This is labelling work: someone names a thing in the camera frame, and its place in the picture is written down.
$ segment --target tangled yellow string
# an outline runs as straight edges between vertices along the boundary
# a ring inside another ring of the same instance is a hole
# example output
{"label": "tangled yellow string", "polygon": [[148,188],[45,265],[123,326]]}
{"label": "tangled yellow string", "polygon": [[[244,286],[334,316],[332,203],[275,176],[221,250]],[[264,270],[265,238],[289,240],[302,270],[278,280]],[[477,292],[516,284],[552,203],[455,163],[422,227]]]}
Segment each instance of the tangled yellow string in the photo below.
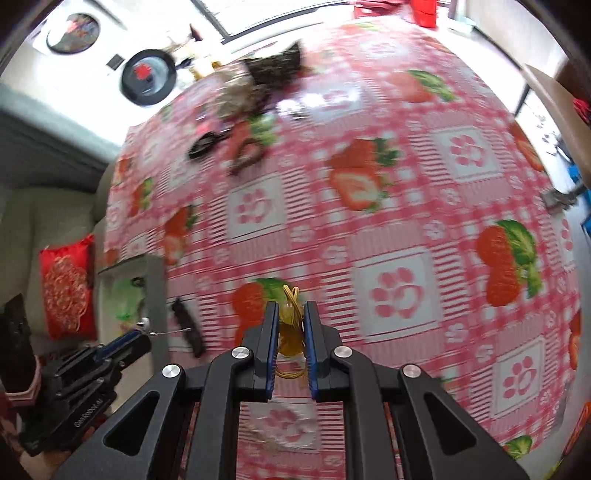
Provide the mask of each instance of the tangled yellow string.
{"label": "tangled yellow string", "polygon": [[[297,301],[300,289],[293,290],[283,285],[283,292],[287,303],[279,306],[279,352],[285,356],[296,356],[304,351],[304,309]],[[282,372],[276,367],[275,372],[280,378],[293,380],[301,377],[306,371],[304,367],[299,372]]]}

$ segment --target pink checkered tablecloth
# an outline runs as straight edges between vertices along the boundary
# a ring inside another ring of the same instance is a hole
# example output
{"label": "pink checkered tablecloth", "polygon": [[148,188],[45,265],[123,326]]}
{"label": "pink checkered tablecloth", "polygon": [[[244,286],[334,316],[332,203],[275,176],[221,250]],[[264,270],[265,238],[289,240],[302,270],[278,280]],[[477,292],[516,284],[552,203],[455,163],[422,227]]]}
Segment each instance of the pink checkered tablecloth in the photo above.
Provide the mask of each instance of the pink checkered tablecloth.
{"label": "pink checkered tablecloth", "polygon": [[[346,344],[421,365],[512,456],[527,454],[561,423],[579,310],[568,224],[538,198],[550,186],[539,158],[487,85],[400,19],[326,30],[303,50],[306,73],[276,107],[200,163],[187,150],[215,76],[130,129],[108,260],[163,255],[169,299],[199,320],[209,358],[280,285],[299,286]],[[230,177],[248,134],[267,154]],[[196,365],[182,338],[170,348]],[[339,405],[314,404],[305,381],[278,378],[269,404],[242,406],[238,478],[340,479],[344,457]]]}

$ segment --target blue gripper pad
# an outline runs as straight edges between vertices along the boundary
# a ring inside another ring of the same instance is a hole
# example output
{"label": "blue gripper pad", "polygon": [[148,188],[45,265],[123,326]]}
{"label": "blue gripper pad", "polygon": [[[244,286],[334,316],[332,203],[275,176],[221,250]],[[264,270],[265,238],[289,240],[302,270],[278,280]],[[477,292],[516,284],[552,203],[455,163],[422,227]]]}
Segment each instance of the blue gripper pad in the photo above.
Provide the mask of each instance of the blue gripper pad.
{"label": "blue gripper pad", "polygon": [[273,312],[273,320],[271,327],[271,339],[269,341],[269,353],[267,355],[267,383],[265,390],[267,400],[273,396],[273,389],[275,388],[275,369],[277,367],[277,351],[279,343],[279,307],[276,305]]}
{"label": "blue gripper pad", "polygon": [[304,341],[306,342],[306,363],[308,365],[308,385],[312,399],[318,400],[318,364],[316,350],[314,349],[314,336],[310,324],[310,311],[307,305],[304,307]]}
{"label": "blue gripper pad", "polygon": [[117,337],[111,343],[107,343],[96,353],[95,362],[102,362],[105,358],[111,356],[114,352],[116,352],[122,345],[133,340],[139,335],[142,335],[142,332],[134,329],[121,335],[120,337]]}

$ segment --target metal bolt head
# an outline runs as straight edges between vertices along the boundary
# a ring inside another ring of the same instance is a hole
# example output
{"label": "metal bolt head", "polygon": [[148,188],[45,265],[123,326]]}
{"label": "metal bolt head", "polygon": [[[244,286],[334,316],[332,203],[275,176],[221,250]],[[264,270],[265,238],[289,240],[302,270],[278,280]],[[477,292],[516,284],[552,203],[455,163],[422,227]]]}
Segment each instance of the metal bolt head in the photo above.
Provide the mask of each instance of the metal bolt head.
{"label": "metal bolt head", "polygon": [[421,367],[414,364],[404,365],[402,373],[410,378],[417,378],[421,374]]}
{"label": "metal bolt head", "polygon": [[170,364],[162,369],[162,374],[166,378],[174,378],[181,372],[181,368],[178,365]]}
{"label": "metal bolt head", "polygon": [[251,351],[245,346],[237,346],[234,350],[232,350],[232,356],[238,359],[246,358],[250,354]]}
{"label": "metal bolt head", "polygon": [[148,317],[142,317],[136,325],[142,332],[150,331],[150,319]]}
{"label": "metal bolt head", "polygon": [[353,355],[353,350],[351,350],[351,348],[348,346],[340,345],[335,348],[335,355],[339,358],[349,358],[351,355]]}

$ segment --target blue object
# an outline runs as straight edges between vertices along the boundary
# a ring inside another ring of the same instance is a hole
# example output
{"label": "blue object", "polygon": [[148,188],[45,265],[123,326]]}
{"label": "blue object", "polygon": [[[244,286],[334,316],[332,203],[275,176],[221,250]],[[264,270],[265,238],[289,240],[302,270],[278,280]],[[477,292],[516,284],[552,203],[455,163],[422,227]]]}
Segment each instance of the blue object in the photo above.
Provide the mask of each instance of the blue object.
{"label": "blue object", "polygon": [[273,315],[273,327],[271,328],[271,343],[269,345],[269,355],[267,356],[267,382],[265,383],[265,390],[267,393],[267,400],[273,396],[273,389],[275,388],[275,368],[277,367],[277,350],[279,343],[279,307],[275,306],[275,313]]}
{"label": "blue object", "polygon": [[113,352],[115,352],[121,345],[129,342],[130,340],[133,340],[135,337],[137,337],[141,334],[142,334],[142,332],[134,329],[134,330],[130,330],[129,332],[127,332],[124,335],[121,335],[120,337],[117,337],[111,343],[107,343],[107,345],[105,345],[103,348],[101,348],[96,353],[95,361],[97,363],[102,362],[105,358],[107,358],[109,355],[111,355]]}
{"label": "blue object", "polygon": [[[581,180],[581,174],[579,172],[579,168],[577,167],[577,165],[571,165],[569,167],[569,177],[575,183]],[[581,195],[581,197],[583,197],[585,199],[585,202],[587,202],[587,205],[591,207],[591,192],[589,191],[589,189],[587,189],[585,193]],[[587,233],[587,235],[591,236],[591,216],[588,216],[583,221],[583,223],[581,223],[581,227]]]}
{"label": "blue object", "polygon": [[318,378],[316,371],[318,369],[316,360],[316,350],[314,349],[314,338],[312,337],[312,326],[310,325],[310,316],[308,308],[304,309],[304,336],[306,337],[306,362],[308,363],[308,385],[312,398],[318,398]]}

